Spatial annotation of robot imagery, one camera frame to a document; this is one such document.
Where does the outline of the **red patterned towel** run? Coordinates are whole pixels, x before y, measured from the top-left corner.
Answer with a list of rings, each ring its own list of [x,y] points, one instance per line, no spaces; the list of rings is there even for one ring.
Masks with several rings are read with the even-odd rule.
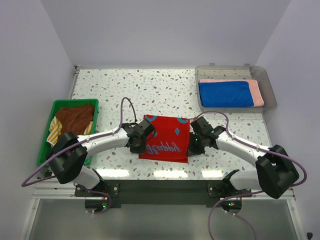
[[[155,133],[146,142],[146,152],[140,159],[184,163],[188,162],[190,120],[183,117],[144,115],[154,127]]]

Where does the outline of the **blue towel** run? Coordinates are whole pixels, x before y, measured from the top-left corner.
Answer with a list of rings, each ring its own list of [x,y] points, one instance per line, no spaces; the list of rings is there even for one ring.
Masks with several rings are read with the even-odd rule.
[[[199,96],[205,108],[253,107],[254,100],[246,81],[200,82]]]

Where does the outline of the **pink towel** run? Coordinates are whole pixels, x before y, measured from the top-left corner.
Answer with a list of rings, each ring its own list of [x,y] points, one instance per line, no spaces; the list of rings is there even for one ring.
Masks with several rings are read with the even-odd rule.
[[[249,89],[254,102],[254,105],[251,107],[262,107],[264,105],[264,100],[263,100],[258,82],[254,79],[201,79],[199,83],[235,82],[235,81],[244,81],[249,83]]]

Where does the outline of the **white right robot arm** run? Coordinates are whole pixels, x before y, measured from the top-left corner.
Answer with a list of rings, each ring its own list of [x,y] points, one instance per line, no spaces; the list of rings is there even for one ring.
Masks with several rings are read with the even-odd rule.
[[[221,181],[219,190],[223,196],[235,196],[243,190],[260,190],[269,197],[279,199],[299,179],[299,173],[289,160],[285,149],[253,144],[232,135],[223,126],[212,127],[204,117],[191,122],[188,155],[201,155],[205,148],[230,153],[252,165],[255,169],[235,169]]]

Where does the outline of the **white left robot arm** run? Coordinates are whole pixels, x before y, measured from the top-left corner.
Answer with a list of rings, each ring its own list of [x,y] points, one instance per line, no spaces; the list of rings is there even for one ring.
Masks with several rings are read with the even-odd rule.
[[[144,119],[91,135],[76,136],[67,132],[47,155],[54,157],[48,165],[60,184],[76,183],[96,197],[107,191],[106,182],[96,170],[84,166],[85,160],[116,148],[129,148],[133,154],[143,154],[147,150],[148,136],[155,131],[151,122]]]

